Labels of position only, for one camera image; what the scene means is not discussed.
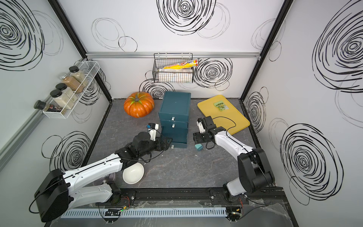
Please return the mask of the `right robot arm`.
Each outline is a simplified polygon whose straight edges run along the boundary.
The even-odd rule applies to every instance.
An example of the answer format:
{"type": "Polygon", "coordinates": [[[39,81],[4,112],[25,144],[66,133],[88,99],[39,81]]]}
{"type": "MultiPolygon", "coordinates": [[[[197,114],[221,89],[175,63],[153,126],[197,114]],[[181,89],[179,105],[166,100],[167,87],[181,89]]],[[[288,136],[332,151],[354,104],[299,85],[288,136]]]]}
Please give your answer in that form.
{"type": "Polygon", "coordinates": [[[272,172],[265,151],[261,148],[252,148],[238,141],[223,127],[193,134],[195,144],[213,143],[226,150],[238,164],[238,177],[226,183],[226,190],[230,196],[245,193],[254,193],[270,187],[275,177],[272,172]]]}

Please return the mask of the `teal drawer cabinet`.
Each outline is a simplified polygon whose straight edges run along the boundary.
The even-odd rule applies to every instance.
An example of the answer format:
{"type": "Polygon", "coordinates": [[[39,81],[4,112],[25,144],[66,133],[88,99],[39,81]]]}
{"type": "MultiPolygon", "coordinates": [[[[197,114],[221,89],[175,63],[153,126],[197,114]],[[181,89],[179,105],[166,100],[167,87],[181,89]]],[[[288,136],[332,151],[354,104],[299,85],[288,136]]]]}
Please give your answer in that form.
{"type": "Polygon", "coordinates": [[[162,135],[173,148],[187,148],[191,93],[167,91],[158,113],[162,135]]]}

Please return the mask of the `teal plug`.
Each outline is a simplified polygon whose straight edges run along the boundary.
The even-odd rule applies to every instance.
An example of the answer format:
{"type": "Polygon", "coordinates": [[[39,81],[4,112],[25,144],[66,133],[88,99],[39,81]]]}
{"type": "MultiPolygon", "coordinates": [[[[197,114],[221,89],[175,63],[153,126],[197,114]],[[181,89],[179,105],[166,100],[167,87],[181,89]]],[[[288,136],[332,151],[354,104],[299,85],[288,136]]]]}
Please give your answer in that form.
{"type": "Polygon", "coordinates": [[[203,145],[202,144],[195,144],[195,149],[197,150],[197,151],[201,151],[201,150],[203,150],[203,145]]]}

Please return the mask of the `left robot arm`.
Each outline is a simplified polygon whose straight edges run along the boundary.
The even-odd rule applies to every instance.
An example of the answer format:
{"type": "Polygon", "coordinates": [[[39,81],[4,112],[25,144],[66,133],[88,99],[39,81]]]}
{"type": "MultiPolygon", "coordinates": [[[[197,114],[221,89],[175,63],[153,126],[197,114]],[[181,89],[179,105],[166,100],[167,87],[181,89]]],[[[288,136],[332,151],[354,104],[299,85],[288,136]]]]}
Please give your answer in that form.
{"type": "Polygon", "coordinates": [[[117,173],[138,163],[153,151],[166,151],[173,141],[157,130],[140,132],[133,141],[97,162],[68,171],[55,169],[48,173],[34,195],[43,223],[51,222],[67,210],[91,203],[104,203],[115,196],[119,189],[111,183],[89,186],[104,176],[117,173]]]}

